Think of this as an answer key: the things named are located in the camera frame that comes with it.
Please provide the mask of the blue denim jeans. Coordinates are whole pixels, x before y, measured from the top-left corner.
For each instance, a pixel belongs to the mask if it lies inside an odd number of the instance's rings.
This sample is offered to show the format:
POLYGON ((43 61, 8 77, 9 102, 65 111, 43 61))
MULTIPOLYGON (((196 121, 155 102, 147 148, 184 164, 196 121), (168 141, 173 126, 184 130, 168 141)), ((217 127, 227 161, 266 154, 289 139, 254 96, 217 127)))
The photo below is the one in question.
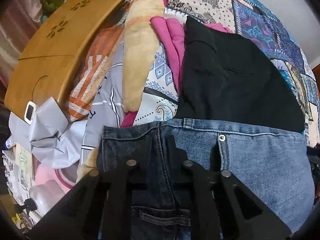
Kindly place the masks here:
POLYGON ((190 238, 188 194, 172 187, 179 149, 205 169, 232 172, 292 232, 310 215, 315 186, 300 133, 199 119, 105 127, 97 168, 106 172, 135 159, 147 171, 148 189, 132 195, 132 239, 190 238))

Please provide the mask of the white pump bottle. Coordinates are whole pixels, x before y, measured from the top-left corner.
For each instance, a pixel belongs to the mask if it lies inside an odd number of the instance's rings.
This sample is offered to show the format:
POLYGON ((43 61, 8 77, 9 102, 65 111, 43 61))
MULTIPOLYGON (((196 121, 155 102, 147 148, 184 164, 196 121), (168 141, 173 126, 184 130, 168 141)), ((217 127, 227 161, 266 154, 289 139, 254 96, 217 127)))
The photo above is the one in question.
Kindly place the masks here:
POLYGON ((35 211, 40 217, 45 216, 50 209, 65 195, 63 189, 55 180, 49 180, 44 184, 35 185, 29 190, 29 198, 22 205, 15 205, 15 211, 22 213, 35 211))

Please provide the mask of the grey plastic bag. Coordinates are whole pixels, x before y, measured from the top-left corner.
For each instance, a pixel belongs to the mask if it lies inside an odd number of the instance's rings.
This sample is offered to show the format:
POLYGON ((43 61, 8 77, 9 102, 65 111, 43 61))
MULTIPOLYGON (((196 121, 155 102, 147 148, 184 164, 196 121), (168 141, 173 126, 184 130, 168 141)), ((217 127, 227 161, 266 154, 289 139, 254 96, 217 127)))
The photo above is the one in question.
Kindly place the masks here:
POLYGON ((54 98, 36 111, 31 124, 14 113, 9 116, 13 139, 44 165, 67 168, 80 160, 87 121, 68 122, 54 98))

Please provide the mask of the orange striped cloth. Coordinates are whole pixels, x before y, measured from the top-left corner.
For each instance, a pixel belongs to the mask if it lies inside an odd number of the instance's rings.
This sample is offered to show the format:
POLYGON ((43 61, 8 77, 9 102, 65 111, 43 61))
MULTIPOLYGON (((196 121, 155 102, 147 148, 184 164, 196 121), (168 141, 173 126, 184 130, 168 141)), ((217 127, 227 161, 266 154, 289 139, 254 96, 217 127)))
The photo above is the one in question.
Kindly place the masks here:
POLYGON ((123 30, 120 25, 101 28, 90 42, 80 62, 75 85, 67 98, 65 111, 70 122, 88 116, 98 87, 110 68, 123 30))

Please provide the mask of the white small digital device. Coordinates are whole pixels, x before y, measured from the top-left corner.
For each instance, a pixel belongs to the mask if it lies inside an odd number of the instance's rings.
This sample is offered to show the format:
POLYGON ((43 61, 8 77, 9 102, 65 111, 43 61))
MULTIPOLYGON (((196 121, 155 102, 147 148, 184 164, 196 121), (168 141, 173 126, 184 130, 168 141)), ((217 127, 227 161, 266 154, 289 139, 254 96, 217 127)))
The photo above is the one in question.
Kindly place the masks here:
POLYGON ((37 105, 34 102, 29 101, 27 103, 25 113, 24 113, 24 120, 27 124, 30 125, 32 123, 36 110, 37 110, 37 105))

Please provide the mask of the black folded garment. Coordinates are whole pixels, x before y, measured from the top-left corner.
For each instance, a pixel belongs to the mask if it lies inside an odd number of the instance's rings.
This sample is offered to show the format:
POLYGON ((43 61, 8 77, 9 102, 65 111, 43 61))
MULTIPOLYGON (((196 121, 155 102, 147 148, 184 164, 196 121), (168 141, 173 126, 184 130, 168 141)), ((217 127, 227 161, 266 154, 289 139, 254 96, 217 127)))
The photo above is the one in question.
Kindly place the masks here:
POLYGON ((177 118, 304 131, 305 117, 291 88, 249 39, 189 17, 182 70, 177 118))

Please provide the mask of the wooden lap desk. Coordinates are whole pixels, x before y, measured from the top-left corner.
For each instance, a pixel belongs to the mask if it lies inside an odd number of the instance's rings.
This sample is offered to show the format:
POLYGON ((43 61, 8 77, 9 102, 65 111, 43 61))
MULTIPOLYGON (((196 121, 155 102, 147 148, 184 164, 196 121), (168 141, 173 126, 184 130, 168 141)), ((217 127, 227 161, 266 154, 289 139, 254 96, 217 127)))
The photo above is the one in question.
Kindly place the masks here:
POLYGON ((104 20, 125 0, 68 0, 37 30, 21 53, 4 99, 23 119, 28 102, 50 97, 65 105, 80 57, 104 20))

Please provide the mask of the pink garment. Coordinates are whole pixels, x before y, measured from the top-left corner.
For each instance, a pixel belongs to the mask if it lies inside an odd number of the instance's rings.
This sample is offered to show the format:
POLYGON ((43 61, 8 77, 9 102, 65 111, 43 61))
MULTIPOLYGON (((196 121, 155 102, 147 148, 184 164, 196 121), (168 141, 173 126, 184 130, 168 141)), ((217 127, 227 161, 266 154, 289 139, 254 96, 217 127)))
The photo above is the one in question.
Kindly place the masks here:
POLYGON ((138 111, 125 115, 121 127, 172 119, 177 112, 182 82, 184 25, 175 18, 153 17, 151 25, 160 38, 143 86, 138 111))

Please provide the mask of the striped pink curtain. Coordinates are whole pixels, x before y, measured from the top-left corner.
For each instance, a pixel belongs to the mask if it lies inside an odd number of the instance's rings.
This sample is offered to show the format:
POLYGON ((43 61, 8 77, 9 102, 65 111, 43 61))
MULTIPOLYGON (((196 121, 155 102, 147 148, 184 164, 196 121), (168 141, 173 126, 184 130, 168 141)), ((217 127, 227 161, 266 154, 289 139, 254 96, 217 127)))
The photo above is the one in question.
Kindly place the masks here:
POLYGON ((40 0, 1 0, 1 101, 29 40, 41 25, 40 0))

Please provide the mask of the blue patchwork bedspread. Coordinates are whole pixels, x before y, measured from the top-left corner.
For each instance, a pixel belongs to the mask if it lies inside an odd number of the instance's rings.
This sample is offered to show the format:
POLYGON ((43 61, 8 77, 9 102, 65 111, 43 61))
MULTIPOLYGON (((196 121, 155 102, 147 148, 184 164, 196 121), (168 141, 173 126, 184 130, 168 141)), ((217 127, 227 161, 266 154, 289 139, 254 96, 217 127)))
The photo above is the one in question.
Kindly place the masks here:
POLYGON ((252 41, 283 76, 305 117, 301 132, 310 147, 319 145, 319 95, 304 53, 280 20, 257 0, 163 0, 165 19, 184 25, 191 17, 223 33, 252 41))

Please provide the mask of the beige fleece blanket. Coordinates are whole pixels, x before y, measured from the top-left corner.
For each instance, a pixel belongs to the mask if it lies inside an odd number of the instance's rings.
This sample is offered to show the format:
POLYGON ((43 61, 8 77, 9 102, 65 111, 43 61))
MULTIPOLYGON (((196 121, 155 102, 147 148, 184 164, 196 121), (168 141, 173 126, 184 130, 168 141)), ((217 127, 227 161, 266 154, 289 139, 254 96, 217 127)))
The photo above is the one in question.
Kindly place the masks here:
POLYGON ((133 125, 145 82, 160 44, 150 20, 164 14, 163 0, 134 0, 116 51, 89 111, 77 179, 96 168, 103 128, 133 125))

